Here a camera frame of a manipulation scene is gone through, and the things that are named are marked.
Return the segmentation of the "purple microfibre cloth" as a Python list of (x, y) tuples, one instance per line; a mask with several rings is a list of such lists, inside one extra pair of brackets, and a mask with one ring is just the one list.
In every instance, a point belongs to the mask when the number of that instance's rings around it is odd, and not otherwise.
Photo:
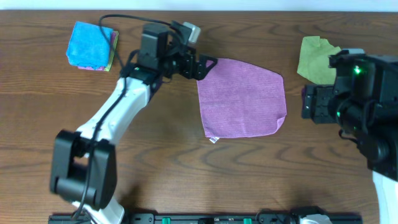
[(274, 134), (287, 116), (283, 77), (250, 63), (220, 58), (197, 88), (204, 133), (212, 142)]

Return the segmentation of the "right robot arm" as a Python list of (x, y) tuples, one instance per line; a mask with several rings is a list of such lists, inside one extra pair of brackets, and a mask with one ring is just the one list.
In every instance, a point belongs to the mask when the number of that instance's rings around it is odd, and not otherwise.
[(379, 221), (397, 223), (397, 56), (344, 49), (328, 58), (331, 85), (305, 85), (302, 118), (336, 123), (373, 173)]

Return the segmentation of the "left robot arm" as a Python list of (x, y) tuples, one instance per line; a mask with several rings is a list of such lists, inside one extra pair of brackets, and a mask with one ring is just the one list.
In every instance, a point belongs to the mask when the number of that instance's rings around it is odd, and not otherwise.
[(188, 22), (145, 24), (141, 47), (130, 53), (106, 102), (75, 132), (57, 134), (50, 191), (76, 206), (62, 223), (123, 223), (125, 209), (114, 198), (116, 146), (164, 78), (202, 80), (216, 65), (216, 58), (196, 54), (200, 32)]

